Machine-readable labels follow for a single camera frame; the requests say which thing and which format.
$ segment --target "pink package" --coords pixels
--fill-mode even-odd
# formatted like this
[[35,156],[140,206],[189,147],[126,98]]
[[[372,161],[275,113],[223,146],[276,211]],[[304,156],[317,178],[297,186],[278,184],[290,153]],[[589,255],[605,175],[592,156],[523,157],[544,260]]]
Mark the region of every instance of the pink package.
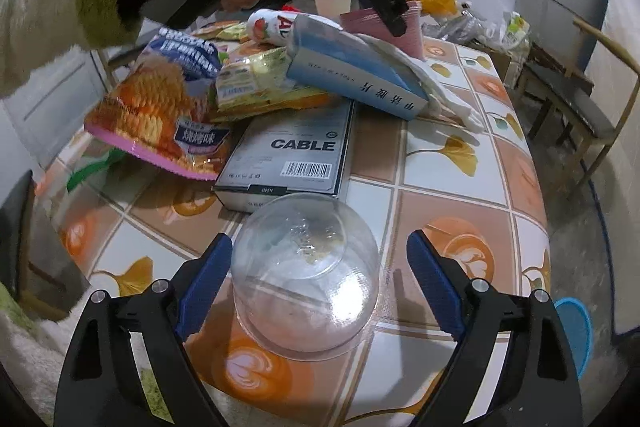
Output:
[[363,33],[382,41],[390,42],[407,55],[424,58],[422,51],[422,31],[420,29],[420,1],[409,1],[409,10],[402,15],[406,22],[406,33],[402,37],[394,37],[385,23],[382,22],[373,8],[340,15],[342,28],[349,33]]

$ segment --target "blue stool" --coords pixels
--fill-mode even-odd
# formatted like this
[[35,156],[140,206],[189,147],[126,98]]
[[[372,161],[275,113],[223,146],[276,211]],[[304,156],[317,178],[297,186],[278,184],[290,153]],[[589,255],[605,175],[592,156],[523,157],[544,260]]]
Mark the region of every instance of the blue stool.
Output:
[[564,333],[569,340],[578,379],[587,367],[593,349],[593,326],[587,307],[573,297],[564,297],[555,303]]

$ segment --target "chair seat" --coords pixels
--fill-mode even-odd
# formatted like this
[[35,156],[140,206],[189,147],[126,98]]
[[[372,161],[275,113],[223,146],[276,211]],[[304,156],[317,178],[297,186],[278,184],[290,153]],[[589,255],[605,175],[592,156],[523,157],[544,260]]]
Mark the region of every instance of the chair seat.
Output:
[[554,95],[564,102],[566,108],[582,122],[591,136],[608,139],[615,127],[598,105],[580,87],[562,73],[527,62],[525,68],[533,73]]

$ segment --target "gray box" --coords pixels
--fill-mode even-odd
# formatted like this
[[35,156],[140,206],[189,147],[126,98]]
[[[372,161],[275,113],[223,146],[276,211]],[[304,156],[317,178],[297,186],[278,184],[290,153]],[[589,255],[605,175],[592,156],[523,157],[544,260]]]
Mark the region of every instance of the gray box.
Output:
[[281,110],[255,117],[214,190],[229,210],[253,212],[279,196],[346,193],[355,103]]

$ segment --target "blue gripper pad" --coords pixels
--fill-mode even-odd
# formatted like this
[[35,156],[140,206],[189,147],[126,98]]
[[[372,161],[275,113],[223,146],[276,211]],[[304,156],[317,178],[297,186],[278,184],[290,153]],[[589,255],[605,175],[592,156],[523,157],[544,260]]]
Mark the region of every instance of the blue gripper pad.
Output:
[[411,233],[406,240],[406,259],[440,329],[457,341],[465,333],[462,302],[436,260],[437,255],[420,232]]
[[213,251],[180,299],[180,311],[175,332],[183,342],[191,333],[200,331],[213,304],[213,299],[216,298],[220,285],[225,280],[231,266],[233,245],[227,235],[221,234],[221,236],[220,240],[209,245]]

